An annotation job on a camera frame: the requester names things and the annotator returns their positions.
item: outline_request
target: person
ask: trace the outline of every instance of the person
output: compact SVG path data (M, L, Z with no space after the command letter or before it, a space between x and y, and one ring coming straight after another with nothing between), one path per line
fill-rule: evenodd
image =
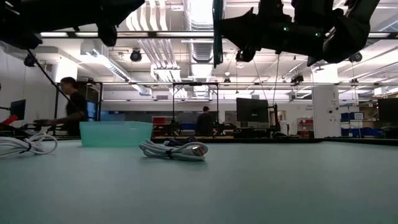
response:
M87 120L87 101L84 96L78 92L78 84L72 77L61 79L60 86L62 91L69 96L70 101L67 104L67 117L59 119L41 119L35 123L47 126L63 124L63 129L69 136L80 136L80 121Z
M213 132L213 117L209 113L209 107L203 107L203 113L199 115L197 125L195 126L195 134L197 136L210 136Z

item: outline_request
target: white cable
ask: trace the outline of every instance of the white cable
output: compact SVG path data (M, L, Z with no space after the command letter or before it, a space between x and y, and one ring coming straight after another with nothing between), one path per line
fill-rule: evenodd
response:
M51 150L45 151L43 149L42 141L44 139L51 139L54 141L54 147ZM0 151L4 150L2 147L8 147L6 153L0 154L0 158L20 154L23 152L33 152L34 154L44 155L51 153L57 149L58 141L55 137L46 133L37 133L29 139L18 140L10 137L0 137Z
M201 142L190 142L179 148L166 148L165 146L156 145L150 140L139 145L143 153L147 157L171 158L184 161L204 161L204 156L208 152L207 145Z

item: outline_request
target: computer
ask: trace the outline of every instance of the computer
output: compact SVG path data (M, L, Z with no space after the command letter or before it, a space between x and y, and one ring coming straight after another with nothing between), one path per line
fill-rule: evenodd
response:
M11 102L10 115L17 116L18 121L25 119L26 100L18 100Z
M237 98L236 114L236 119L240 122L268 123L268 101Z
M398 122L398 98L379 99L377 100L379 107L379 119L385 123Z

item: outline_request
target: translucent plastic bin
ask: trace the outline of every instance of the translucent plastic bin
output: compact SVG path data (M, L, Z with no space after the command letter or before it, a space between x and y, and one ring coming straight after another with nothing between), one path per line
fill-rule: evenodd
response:
M89 147L136 147L150 139L152 123L138 121L81 122L81 144Z

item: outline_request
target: dark t-shirt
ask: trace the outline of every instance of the dark t-shirt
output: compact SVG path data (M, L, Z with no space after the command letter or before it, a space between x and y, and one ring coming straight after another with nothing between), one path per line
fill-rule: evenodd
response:
M85 116L78 121L68 121L65 123L64 127L68 131L68 135L70 136L80 136L80 121L87 121L87 101L84 96L80 95L77 92L74 92L70 95L71 103L67 104L67 116L70 116L73 113L84 112Z
M209 136L213 131L213 117L209 113L199 115L195 132L197 135Z

